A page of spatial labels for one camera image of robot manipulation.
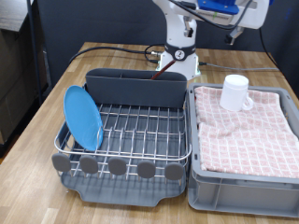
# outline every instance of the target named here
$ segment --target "blue dish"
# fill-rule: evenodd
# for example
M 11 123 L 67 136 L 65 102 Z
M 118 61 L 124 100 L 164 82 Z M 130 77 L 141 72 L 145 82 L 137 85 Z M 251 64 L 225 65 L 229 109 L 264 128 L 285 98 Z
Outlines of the blue dish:
M 81 87 L 71 86 L 67 89 L 64 96 L 64 116 L 69 131 L 82 147 L 95 151 L 101 146 L 103 141 L 101 115 L 91 95 Z

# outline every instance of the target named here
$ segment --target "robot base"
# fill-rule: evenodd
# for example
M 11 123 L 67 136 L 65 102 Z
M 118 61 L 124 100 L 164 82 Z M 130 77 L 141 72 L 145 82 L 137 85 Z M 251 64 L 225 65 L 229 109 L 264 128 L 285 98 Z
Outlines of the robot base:
M 161 71 L 161 69 L 164 68 L 172 60 L 173 60 L 173 57 L 165 51 L 161 55 L 159 65 L 156 70 Z M 184 75 L 187 78 L 187 80 L 190 80 L 190 79 L 193 79 L 194 77 L 199 77 L 201 75 L 198 64 L 199 64 L 199 58 L 194 53 L 194 54 L 188 56 L 188 58 L 183 62 L 177 61 L 175 64 L 173 64 L 171 67 L 169 67 L 166 71 L 181 73 L 182 75 Z

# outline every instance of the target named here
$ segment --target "mug handle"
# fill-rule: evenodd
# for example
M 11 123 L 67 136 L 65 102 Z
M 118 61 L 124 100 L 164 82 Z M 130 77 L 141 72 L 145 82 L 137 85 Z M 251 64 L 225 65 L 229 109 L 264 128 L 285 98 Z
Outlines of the mug handle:
M 253 100 L 249 97 L 249 93 L 247 92 L 246 95 L 246 101 L 249 102 L 249 105 L 245 105 L 245 103 L 242 105 L 243 110 L 251 110 L 253 108 L 254 102 Z

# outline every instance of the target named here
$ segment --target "black cable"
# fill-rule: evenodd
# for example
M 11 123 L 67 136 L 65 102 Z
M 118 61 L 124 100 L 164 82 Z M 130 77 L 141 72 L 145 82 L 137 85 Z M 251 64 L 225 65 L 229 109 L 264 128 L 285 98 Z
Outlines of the black cable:
M 115 48 L 115 47 L 94 47 L 90 49 L 85 49 L 77 54 L 75 54 L 69 61 L 69 63 L 72 63 L 75 58 L 77 58 L 79 55 L 86 53 L 88 51 L 94 50 L 94 49 L 114 49 L 114 50 L 120 50 L 120 51 L 125 51 L 129 53 L 139 53 L 139 54 L 151 54 L 149 51 L 139 51 L 139 50 L 132 50 L 132 49 L 121 49 L 121 48 Z
M 152 47 L 155 47 L 155 46 L 164 46 L 164 44 L 154 44 L 154 45 L 149 45 L 149 46 L 145 49 L 145 51 L 144 51 L 144 56 L 145 56 L 145 58 L 146 58 L 150 63 L 158 63 L 158 62 L 159 62 L 159 60 L 152 60 L 152 59 L 149 59 L 148 56 L 147 56 L 147 54 L 146 54 L 146 52 L 147 52 L 148 49 L 150 49 L 150 48 L 152 48 Z
M 260 28 L 260 38 L 261 38 L 261 42 L 263 45 L 263 50 L 264 52 L 268 55 L 269 59 L 272 61 L 272 63 L 278 68 L 278 64 L 274 61 L 274 59 L 271 57 L 271 55 L 269 54 L 268 50 L 266 49 L 264 42 L 263 42 L 263 34 L 262 34 L 262 27 Z
M 33 16 L 33 13 L 32 13 L 32 6 L 31 6 L 31 1 L 30 0 L 27 0 L 27 10 L 28 10 L 28 17 L 29 17 L 30 31 L 31 31 L 32 50 L 34 52 L 34 60 L 35 60 L 35 68 L 36 68 L 36 81 L 37 81 L 38 101 L 39 101 L 39 105 L 42 105 L 43 99 L 42 99 L 42 95 L 41 95 L 39 69 L 38 69 L 38 59 L 37 59 L 37 50 L 36 50 L 35 24 L 34 24 L 34 16 Z
M 213 25 L 213 26 L 216 26 L 217 28 L 220 28 L 222 30 L 234 30 L 235 27 L 238 26 L 238 24 L 242 21 L 247 9 L 249 8 L 249 5 L 251 4 L 252 0 L 249 0 L 248 3 L 246 4 L 245 8 L 244 8 L 244 11 L 242 13 L 242 15 L 240 16 L 239 20 L 235 23 L 235 25 L 232 25 L 232 26 L 223 26 L 223 25 L 218 25 L 216 24 L 215 22 L 213 21 L 210 21 L 208 19 L 206 19 L 205 17 L 197 14 L 196 12 L 192 11 L 191 9 L 185 7 L 184 5 L 182 5 L 180 2 L 177 2 L 175 0 L 168 0 L 170 2 L 172 2 L 173 4 L 175 4 L 176 6 L 188 11 L 190 14 L 193 14 L 193 16 L 195 17 L 198 17 L 199 19 L 203 20 L 203 21 L 206 21 L 208 24 L 210 25 Z

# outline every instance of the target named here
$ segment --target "plastic bin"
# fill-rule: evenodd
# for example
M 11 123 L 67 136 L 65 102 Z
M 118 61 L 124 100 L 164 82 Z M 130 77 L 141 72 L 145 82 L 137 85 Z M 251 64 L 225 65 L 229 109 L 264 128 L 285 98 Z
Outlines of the plastic bin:
M 222 85 L 193 83 L 189 86 L 192 134 L 192 169 L 189 178 L 189 204 L 197 210 L 299 217 L 299 179 L 257 175 L 237 175 L 202 171 L 195 115 L 194 89 Z M 299 136 L 299 113 L 287 91 L 281 88 L 249 87 L 279 94 L 280 105 L 294 134 Z

